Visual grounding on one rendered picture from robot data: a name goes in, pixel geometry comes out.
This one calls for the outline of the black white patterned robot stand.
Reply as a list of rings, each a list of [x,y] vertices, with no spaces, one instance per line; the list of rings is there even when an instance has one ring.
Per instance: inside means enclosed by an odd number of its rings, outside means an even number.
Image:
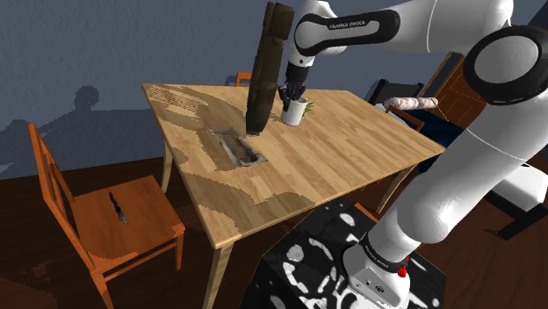
[[[343,250],[375,222],[345,198],[315,208],[265,253],[238,309],[388,309],[351,288]]]

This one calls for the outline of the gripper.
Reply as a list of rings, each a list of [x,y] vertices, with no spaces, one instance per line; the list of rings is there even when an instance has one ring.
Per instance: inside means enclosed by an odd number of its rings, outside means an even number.
[[[278,87],[278,94],[283,103],[283,111],[288,111],[291,98],[293,101],[297,101],[302,97],[306,90],[303,84],[307,78],[308,71],[308,67],[299,67],[290,62],[287,64],[285,85]]]

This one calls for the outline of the tall brown column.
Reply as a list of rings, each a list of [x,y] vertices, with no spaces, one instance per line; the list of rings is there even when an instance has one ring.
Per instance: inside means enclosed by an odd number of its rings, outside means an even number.
[[[263,30],[256,52],[246,110],[246,133],[259,135],[266,127],[278,88],[278,74],[285,41],[288,39],[294,10],[268,2]]]

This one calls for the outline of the slim black pen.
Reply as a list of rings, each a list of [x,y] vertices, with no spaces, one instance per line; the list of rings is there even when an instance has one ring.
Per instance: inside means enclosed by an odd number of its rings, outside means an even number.
[[[110,192],[109,193],[109,198],[113,204],[113,207],[115,209],[115,212],[117,213],[117,216],[118,216],[118,219],[119,221],[123,222],[125,225],[128,224],[127,220],[126,220],[126,217],[121,209],[121,207],[119,206],[117,200],[115,199],[115,197],[113,196],[113,194]]]

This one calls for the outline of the brown wooden cabinet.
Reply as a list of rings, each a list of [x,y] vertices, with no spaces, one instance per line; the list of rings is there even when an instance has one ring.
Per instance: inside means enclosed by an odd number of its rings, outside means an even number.
[[[424,87],[421,97],[435,97],[439,109],[429,111],[452,124],[466,128],[483,111],[486,101],[464,79],[464,56],[448,53]]]

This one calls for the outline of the white pot with green plant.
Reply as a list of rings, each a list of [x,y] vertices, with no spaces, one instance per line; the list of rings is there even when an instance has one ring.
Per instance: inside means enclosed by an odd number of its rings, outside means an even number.
[[[291,100],[284,104],[281,112],[281,121],[288,126],[298,126],[303,116],[312,109],[314,101],[306,98]]]

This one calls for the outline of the light wooden table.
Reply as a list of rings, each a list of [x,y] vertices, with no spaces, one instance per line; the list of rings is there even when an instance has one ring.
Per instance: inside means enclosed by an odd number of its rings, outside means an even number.
[[[246,134],[248,89],[145,84],[162,130],[165,172],[177,169],[213,247],[202,309],[213,309],[236,241],[443,152],[433,140],[346,90],[306,90],[298,126],[279,119]],[[233,164],[207,128],[234,128],[267,162]]]

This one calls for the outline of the black bed with blue blanket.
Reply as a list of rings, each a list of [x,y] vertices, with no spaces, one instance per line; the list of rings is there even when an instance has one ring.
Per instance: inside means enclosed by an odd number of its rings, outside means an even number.
[[[389,97],[416,97],[422,87],[422,83],[390,83],[380,79],[371,86],[366,101],[383,109],[383,103]],[[425,110],[410,110],[407,114],[423,123],[420,133],[444,147],[463,132],[459,126]],[[548,217],[548,202],[544,201],[547,193],[548,175],[527,163],[495,185],[486,194],[486,199],[514,219],[497,232],[498,236],[507,241]]]

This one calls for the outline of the grey flat rectangular tray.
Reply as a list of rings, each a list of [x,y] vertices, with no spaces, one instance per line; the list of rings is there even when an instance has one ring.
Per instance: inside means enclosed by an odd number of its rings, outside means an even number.
[[[208,127],[207,130],[222,145],[234,165],[249,167],[267,162],[267,159],[250,146],[234,128],[213,130]]]

